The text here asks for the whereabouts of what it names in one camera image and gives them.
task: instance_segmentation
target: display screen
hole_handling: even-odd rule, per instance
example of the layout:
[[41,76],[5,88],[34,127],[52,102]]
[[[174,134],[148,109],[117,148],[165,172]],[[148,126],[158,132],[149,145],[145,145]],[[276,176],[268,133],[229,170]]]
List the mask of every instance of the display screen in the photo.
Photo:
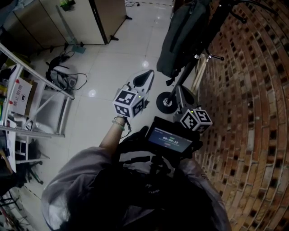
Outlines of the display screen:
[[177,152],[184,152],[192,143],[191,140],[158,128],[154,128],[149,141]]

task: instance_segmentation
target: backpack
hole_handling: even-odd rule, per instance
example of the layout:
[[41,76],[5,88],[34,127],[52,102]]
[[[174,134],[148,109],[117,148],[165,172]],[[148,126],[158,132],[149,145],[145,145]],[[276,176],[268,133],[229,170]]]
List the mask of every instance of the backpack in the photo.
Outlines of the backpack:
[[209,22],[210,2],[193,0],[175,12],[157,63],[157,71],[172,78],[167,81],[168,86],[192,59]]

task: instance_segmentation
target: white tile floor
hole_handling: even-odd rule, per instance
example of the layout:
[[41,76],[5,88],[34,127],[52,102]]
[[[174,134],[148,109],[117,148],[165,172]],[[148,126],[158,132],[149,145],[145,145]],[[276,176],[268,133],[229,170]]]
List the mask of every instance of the white tile floor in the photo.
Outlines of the white tile floor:
[[[140,7],[127,8],[127,14],[133,18],[125,21],[116,33],[119,41],[111,41],[106,46],[85,46],[84,54],[75,54],[67,63],[74,65],[78,72],[87,73],[88,82],[75,92],[65,127],[65,138],[40,139],[40,150],[50,157],[38,166],[36,171],[44,181],[40,185],[35,181],[26,184],[33,195],[26,188],[20,190],[21,200],[28,219],[37,231],[48,230],[40,210],[40,198],[44,186],[57,174],[60,168],[78,151],[98,146],[112,125],[115,112],[112,100],[116,90],[121,88],[130,75],[142,69],[155,70],[155,79],[149,94],[148,108],[132,122],[132,130],[136,132],[144,125],[150,126],[153,118],[159,116],[171,119],[172,115],[161,113],[156,107],[157,96],[164,91],[171,91],[173,86],[167,87],[166,76],[156,71],[156,64],[161,52],[162,43],[167,33],[171,7],[153,4],[141,4]],[[159,1],[171,4],[171,1]],[[47,65],[59,55],[63,48],[56,48],[52,53],[42,52],[33,59],[36,71],[45,75]],[[78,86],[84,82],[79,77]],[[185,82],[191,87],[192,77]]]

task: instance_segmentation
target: person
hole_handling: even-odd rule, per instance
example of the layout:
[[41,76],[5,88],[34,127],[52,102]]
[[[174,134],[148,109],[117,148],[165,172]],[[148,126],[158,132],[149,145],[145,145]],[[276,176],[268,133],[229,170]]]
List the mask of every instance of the person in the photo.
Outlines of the person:
[[100,143],[76,154],[42,194],[51,230],[230,230],[221,197],[193,159],[173,167],[148,150],[148,127],[119,144],[116,117]]

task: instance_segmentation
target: bracelet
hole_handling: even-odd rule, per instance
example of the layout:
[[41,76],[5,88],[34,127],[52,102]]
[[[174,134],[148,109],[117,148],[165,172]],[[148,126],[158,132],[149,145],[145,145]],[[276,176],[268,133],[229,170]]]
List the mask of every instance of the bracelet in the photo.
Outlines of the bracelet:
[[125,130],[125,127],[124,127],[121,123],[119,123],[119,122],[117,122],[117,121],[115,121],[115,120],[113,120],[112,123],[115,124],[115,125],[120,126],[120,128],[121,128],[123,131]]

